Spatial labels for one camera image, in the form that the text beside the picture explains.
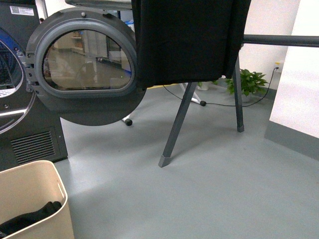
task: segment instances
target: black fabric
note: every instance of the black fabric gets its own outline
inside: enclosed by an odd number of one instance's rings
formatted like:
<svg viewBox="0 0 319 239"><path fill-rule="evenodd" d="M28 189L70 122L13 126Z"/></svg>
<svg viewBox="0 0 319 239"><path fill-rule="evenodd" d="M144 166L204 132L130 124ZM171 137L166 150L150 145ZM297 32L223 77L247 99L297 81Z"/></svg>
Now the black fabric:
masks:
<svg viewBox="0 0 319 239"><path fill-rule="evenodd" d="M52 214L56 213L62 207L60 202L48 202L43 208L33 213L26 213L17 216L0 225L0 232L7 236L22 230L34 223L37 223Z"/></svg>
<svg viewBox="0 0 319 239"><path fill-rule="evenodd" d="M231 78L251 0L132 0L137 85Z"/></svg>

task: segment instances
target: wheel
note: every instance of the wheel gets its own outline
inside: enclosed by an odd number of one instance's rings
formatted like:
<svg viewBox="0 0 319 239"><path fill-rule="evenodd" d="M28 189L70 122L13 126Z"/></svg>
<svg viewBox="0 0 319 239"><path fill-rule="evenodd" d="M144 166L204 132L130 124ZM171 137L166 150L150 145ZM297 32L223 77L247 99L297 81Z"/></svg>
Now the wheel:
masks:
<svg viewBox="0 0 319 239"><path fill-rule="evenodd" d="M200 101L199 103L201 106L205 106L206 105L206 101Z"/></svg>
<svg viewBox="0 0 319 239"><path fill-rule="evenodd" d="M127 126L131 126L131 125L133 124L133 121L130 120L130 119L126 119L126 120L124 121L124 123L125 123Z"/></svg>

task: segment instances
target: open dryer door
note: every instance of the open dryer door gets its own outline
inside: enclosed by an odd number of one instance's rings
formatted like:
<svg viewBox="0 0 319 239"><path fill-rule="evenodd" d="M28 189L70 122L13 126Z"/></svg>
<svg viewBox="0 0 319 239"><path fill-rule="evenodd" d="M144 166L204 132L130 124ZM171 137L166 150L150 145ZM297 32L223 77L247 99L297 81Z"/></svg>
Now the open dryer door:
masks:
<svg viewBox="0 0 319 239"><path fill-rule="evenodd" d="M136 87L134 32L102 10L75 7L47 18L26 49L26 76L43 104L62 118L104 125L129 115Z"/></svg>

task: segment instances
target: clothes drying rack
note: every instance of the clothes drying rack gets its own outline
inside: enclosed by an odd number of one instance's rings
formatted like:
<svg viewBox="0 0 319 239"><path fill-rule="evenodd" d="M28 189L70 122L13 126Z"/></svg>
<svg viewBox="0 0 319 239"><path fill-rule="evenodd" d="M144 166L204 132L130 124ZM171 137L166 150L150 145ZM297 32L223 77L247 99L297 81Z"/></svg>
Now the clothes drying rack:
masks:
<svg viewBox="0 0 319 239"><path fill-rule="evenodd" d="M319 47L319 36L284 36L284 35L244 35L243 44L263 44L263 45L278 45L278 46L300 46L300 47ZM234 74L234 88L235 88L235 103L237 115L237 131L244 131L243 123L243 109L241 99L241 81L239 58L237 58ZM180 128L183 124L185 115L192 93L195 90L196 83L187 85L183 100L180 104L177 116L175 118L173 127L168 137L165 149L160 157L159 166L164 167L172 161L171 153L174 149Z"/></svg>
<svg viewBox="0 0 319 239"><path fill-rule="evenodd" d="M76 6L88 6L109 10L131 10L131 0L65 0L66 3ZM46 11L45 0L41 0L45 18L48 17ZM286 36L286 35L244 35L243 44L264 44L278 46L300 46L300 47L319 47L319 36ZM237 116L237 131L244 131L243 106L241 99L241 80L239 57L237 58L233 73L235 106ZM177 137L185 119L189 104L191 101L200 103L200 98L194 94L197 82L186 84L186 88L181 85L184 95L179 106L176 118L170 131L167 143L165 145L162 156L159 160L159 166L164 167L172 161L172 151L174 149ZM133 122L129 119L130 115L123 118L122 121L126 125Z"/></svg>

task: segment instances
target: wall outlet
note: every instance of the wall outlet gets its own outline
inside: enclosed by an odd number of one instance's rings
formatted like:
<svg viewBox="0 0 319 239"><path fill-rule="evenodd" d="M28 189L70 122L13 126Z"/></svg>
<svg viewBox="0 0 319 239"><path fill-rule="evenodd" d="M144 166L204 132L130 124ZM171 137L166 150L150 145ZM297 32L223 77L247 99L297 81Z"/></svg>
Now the wall outlet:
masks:
<svg viewBox="0 0 319 239"><path fill-rule="evenodd" d="M274 64L274 68L278 67L277 72L283 71L284 62L283 61L276 61Z"/></svg>

